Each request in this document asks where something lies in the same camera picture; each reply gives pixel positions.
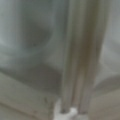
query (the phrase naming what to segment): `white object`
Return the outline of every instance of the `white object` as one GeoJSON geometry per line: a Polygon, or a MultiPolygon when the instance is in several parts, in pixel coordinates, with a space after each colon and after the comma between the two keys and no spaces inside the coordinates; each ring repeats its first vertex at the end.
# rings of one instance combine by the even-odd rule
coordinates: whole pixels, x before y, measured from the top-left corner
{"type": "Polygon", "coordinates": [[[58,35],[59,24],[57,26],[55,18],[57,11],[50,4],[47,0],[42,4],[39,0],[34,4],[31,1],[0,0],[0,67],[13,69],[37,64],[58,45],[61,35],[58,35]],[[33,14],[39,17],[34,16],[36,21],[41,18],[41,24],[30,17],[33,14]]]}

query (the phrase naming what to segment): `white surface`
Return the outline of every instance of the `white surface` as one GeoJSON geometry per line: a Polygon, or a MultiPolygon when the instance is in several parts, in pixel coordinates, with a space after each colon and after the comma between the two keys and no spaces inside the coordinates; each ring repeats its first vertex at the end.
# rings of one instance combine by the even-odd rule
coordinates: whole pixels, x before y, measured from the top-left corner
{"type": "Polygon", "coordinates": [[[0,104],[0,120],[38,120],[0,104]]]}
{"type": "Polygon", "coordinates": [[[111,0],[108,28],[101,56],[104,63],[113,72],[120,73],[120,0],[111,0]]]}

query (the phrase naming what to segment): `vertical bar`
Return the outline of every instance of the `vertical bar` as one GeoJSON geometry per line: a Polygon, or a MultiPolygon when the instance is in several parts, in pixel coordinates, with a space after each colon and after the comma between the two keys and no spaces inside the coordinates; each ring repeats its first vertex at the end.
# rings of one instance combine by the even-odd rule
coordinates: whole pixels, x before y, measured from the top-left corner
{"type": "Polygon", "coordinates": [[[88,113],[97,63],[107,24],[108,0],[71,0],[62,111],[73,105],[88,113]]]}

